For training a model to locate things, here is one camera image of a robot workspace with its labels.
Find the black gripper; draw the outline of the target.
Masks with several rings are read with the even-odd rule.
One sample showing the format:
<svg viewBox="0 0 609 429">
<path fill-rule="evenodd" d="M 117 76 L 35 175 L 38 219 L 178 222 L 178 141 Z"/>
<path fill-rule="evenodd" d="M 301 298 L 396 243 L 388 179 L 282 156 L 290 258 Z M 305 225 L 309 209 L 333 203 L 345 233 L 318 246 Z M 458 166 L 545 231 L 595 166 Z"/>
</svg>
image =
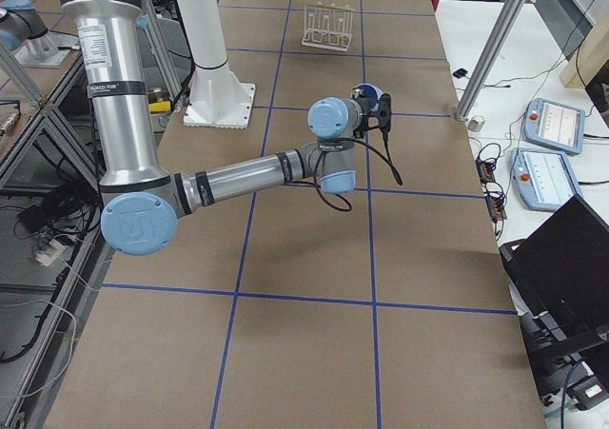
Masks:
<svg viewBox="0 0 609 429">
<path fill-rule="evenodd" d="M 364 138 L 365 134 L 370 130 L 376 129 L 369 124 L 371 118 L 377 117 L 379 108 L 379 96 L 374 93 L 352 93 L 351 99 L 360 107 L 359 120 L 354 127 L 353 136 L 355 138 Z"/>
</svg>

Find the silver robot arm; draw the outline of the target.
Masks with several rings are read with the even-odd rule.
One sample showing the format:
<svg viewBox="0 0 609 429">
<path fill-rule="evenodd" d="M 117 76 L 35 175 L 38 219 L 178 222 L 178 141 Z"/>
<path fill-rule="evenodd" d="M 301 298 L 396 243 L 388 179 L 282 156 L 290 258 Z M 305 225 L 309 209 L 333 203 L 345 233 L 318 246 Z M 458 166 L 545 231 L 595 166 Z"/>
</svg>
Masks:
<svg viewBox="0 0 609 429">
<path fill-rule="evenodd" d="M 29 0 L 1 3 L 1 43 L 29 68 L 59 68 L 80 48 L 77 36 L 51 31 Z"/>
<path fill-rule="evenodd" d="M 313 178 L 325 193 L 356 184 L 354 146 L 390 121 L 390 98 L 369 84 L 347 99 L 329 97 L 308 111 L 313 143 L 193 175 L 169 173 L 157 158 L 136 24 L 143 0 L 60 0 L 78 30 L 106 174 L 101 229 L 129 255 L 154 253 L 173 239 L 180 218 L 203 206 Z"/>
</svg>

